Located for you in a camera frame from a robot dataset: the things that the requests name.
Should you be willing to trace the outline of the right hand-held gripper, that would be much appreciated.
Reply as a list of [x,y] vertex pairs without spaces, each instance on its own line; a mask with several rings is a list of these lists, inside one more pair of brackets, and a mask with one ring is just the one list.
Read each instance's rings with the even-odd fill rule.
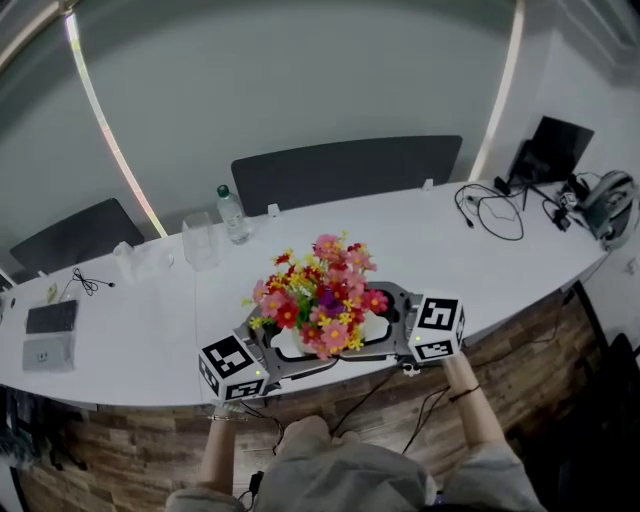
[[409,293],[387,281],[368,284],[369,310],[389,323],[366,322],[364,346],[342,353],[344,361],[440,361],[459,353],[465,312],[459,297]]

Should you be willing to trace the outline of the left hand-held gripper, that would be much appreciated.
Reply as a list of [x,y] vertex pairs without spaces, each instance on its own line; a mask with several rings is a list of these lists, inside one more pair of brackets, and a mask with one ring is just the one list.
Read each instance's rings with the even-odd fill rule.
[[198,322],[198,347],[203,377],[221,401],[274,396],[284,391],[283,379],[298,380],[331,369],[336,358],[321,359],[295,342],[271,346],[281,329],[260,308],[233,327],[220,321]]

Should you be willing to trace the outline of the red pink flowers white pot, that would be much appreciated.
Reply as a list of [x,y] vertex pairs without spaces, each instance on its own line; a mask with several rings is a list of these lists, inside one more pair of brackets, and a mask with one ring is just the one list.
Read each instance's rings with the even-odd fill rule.
[[321,360],[363,349],[367,316],[390,311],[390,299],[368,280],[377,270],[368,246],[350,242],[347,232],[318,236],[302,258],[287,248],[272,264],[242,300],[258,308],[249,327],[289,330]]

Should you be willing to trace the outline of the person's right forearm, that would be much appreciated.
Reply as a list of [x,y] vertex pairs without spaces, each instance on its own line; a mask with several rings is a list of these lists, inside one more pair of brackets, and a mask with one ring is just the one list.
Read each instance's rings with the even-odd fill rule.
[[[443,359],[442,367],[453,396],[480,385],[473,368],[462,352]],[[469,448],[506,443],[503,429],[482,388],[454,404],[460,414],[464,437]]]

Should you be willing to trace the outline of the large white oval table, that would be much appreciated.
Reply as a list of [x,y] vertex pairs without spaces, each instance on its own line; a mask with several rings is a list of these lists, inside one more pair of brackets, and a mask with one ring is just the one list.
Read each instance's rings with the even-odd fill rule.
[[[469,228],[454,200],[456,186],[408,190],[293,209],[253,220],[251,239],[233,244],[218,226],[219,263],[196,272],[180,235],[145,244],[174,256],[161,275],[127,283],[112,254],[83,263],[100,281],[87,295],[64,269],[0,294],[0,385],[33,394],[92,404],[182,406],[217,399],[203,377],[198,322],[233,327],[252,308],[242,305],[258,280],[273,272],[272,258],[287,248],[303,257],[322,234],[347,232],[368,246],[374,279],[408,292],[455,295],[465,312],[464,336],[508,319],[575,280],[604,255],[584,228],[559,231],[544,209],[529,202],[521,239],[495,236],[495,224]],[[23,343],[28,311],[46,301],[50,285],[78,302],[74,369],[25,372]],[[327,386],[394,366],[395,358],[344,361],[298,380],[283,379],[276,395]]]

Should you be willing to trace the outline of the person's left leg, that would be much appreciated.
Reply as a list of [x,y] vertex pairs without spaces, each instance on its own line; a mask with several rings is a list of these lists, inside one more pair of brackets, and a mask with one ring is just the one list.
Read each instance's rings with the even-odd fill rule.
[[305,455],[327,449],[332,444],[327,422],[317,415],[289,424],[276,449],[276,458]]

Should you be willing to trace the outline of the person's leg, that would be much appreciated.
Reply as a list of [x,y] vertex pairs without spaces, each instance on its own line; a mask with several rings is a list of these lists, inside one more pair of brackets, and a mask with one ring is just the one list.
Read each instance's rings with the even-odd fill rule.
[[331,449],[339,452],[350,452],[361,445],[361,437],[355,431],[345,431],[331,439]]
[[289,424],[276,449],[276,458],[305,455],[327,449],[332,444],[327,422],[317,415]]

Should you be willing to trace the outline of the person's right leg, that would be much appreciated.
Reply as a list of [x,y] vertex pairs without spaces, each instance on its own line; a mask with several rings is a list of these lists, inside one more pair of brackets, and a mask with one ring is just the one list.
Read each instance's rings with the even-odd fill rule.
[[331,449],[339,452],[350,452],[361,445],[361,437],[355,431],[345,431],[331,439]]

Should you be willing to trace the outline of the clear acrylic container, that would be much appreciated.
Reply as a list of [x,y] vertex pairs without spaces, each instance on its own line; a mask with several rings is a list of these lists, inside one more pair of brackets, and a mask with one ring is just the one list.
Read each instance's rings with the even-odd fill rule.
[[194,271],[207,271],[219,263],[215,227],[207,212],[195,212],[182,222],[184,255]]

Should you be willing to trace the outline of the person's grey shirt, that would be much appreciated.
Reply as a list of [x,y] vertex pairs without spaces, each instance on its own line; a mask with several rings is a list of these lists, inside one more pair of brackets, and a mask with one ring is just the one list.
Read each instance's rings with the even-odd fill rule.
[[415,461],[349,444],[295,446],[265,473],[252,510],[204,488],[174,492],[166,512],[546,512],[504,443],[473,449],[442,489]]

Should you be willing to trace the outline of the clear plastic packet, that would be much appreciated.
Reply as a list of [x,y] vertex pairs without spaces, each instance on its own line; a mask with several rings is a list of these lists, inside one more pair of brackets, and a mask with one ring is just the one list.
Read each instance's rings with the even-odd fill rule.
[[174,264],[174,256],[166,251],[154,251],[147,246],[133,247],[119,243],[113,250],[116,264],[129,284],[157,277]]

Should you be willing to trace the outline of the black keyboard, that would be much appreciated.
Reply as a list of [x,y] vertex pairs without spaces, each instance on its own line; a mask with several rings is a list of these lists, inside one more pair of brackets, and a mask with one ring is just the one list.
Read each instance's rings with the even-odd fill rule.
[[77,311],[76,300],[31,308],[26,319],[26,334],[71,332],[75,328]]

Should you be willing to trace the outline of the black monitor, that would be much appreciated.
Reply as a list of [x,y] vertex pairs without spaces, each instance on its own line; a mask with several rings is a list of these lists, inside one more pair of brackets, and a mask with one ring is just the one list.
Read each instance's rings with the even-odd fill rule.
[[566,181],[574,171],[594,131],[543,116],[533,137],[522,142],[512,163],[509,185],[537,185]]

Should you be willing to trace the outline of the grey headset device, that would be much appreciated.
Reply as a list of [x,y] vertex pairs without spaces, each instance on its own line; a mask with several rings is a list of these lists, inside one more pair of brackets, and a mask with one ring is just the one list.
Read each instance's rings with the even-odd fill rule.
[[579,203],[579,210],[602,248],[617,250],[640,225],[640,185],[626,172],[611,171]]

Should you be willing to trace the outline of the white light strip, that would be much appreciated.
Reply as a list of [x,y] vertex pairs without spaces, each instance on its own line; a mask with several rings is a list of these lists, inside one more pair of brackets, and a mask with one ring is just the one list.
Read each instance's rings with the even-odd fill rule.
[[505,58],[504,68],[499,83],[498,92],[494,101],[491,115],[486,127],[485,135],[470,170],[468,180],[477,181],[481,178],[487,159],[491,152],[496,133],[506,107],[513,77],[516,71],[517,60],[524,33],[525,24],[525,0],[514,0],[515,10],[512,20],[509,44]]
[[77,16],[72,8],[66,8],[62,14],[65,33],[74,59],[76,71],[102,137],[136,202],[146,215],[147,220],[151,223],[159,237],[166,238],[168,233],[154,212],[153,207],[146,198],[138,180],[132,172],[103,112],[84,58]]

